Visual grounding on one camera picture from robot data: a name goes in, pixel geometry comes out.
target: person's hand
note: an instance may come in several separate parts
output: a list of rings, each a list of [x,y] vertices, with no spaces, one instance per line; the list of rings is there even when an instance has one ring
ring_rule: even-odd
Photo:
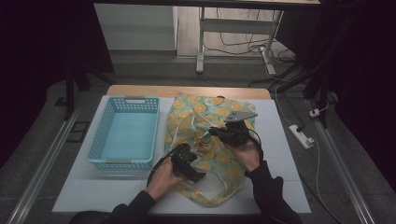
[[[235,155],[236,160],[243,166],[248,172],[253,171],[260,166],[260,155],[257,151],[256,146],[250,140],[240,147],[233,147],[224,143],[228,149]]]
[[[147,192],[155,201],[163,196],[166,192],[174,189],[180,182],[187,180],[184,176],[176,176],[173,173],[173,164],[171,158],[166,158],[160,167],[155,171],[145,192]]]

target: person's right hand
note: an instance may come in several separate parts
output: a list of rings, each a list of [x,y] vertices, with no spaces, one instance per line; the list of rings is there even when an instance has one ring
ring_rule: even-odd
[[[243,166],[248,172],[255,170],[260,166],[259,152],[254,143],[248,140],[243,146],[233,147],[224,143],[228,149],[235,155],[236,160]]]

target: black sleeve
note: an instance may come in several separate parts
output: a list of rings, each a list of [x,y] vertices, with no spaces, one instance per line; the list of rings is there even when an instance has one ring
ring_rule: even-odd
[[[141,223],[154,204],[154,199],[152,199],[147,192],[142,190],[128,206],[122,203],[115,207],[111,215],[103,220],[101,224]]]
[[[263,223],[303,223],[300,217],[285,202],[282,196],[283,178],[273,179],[268,169],[267,161],[251,171],[246,172],[253,183],[253,196],[260,210]]]

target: white table surface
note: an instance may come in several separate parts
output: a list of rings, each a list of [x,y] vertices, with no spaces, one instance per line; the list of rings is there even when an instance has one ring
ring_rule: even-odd
[[[92,125],[76,157],[64,187],[52,212],[76,213],[81,211],[111,212],[120,203],[128,204],[137,193],[144,189],[146,178],[103,175],[86,158],[92,145],[95,131],[106,105],[104,96],[93,118]],[[165,123],[173,98],[160,98],[160,116],[157,128],[154,162],[163,156]],[[302,182],[298,176],[290,148],[282,128],[275,102],[272,100],[241,100],[256,106],[255,130],[262,140],[264,159],[267,160],[272,177],[284,178],[283,196],[297,213],[310,213]],[[217,192],[220,182],[207,175],[198,186],[208,195]],[[260,209],[253,199],[251,181],[247,178],[244,186],[228,201],[217,207],[203,207],[185,198],[176,191],[164,195],[149,211],[157,215],[246,215],[259,214]]]

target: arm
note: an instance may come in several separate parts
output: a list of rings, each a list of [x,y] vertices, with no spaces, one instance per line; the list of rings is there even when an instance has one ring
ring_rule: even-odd
[[[239,163],[245,166],[245,176],[253,183],[253,196],[262,211],[262,220],[265,223],[302,223],[297,213],[283,199],[283,178],[271,177],[267,161],[260,164],[256,146],[251,141],[241,147],[224,145],[231,150]]]
[[[161,196],[185,180],[184,177],[173,174],[172,166],[170,158],[164,160],[146,189],[140,191],[128,206],[118,205],[101,224],[141,223],[149,209],[160,200]]]

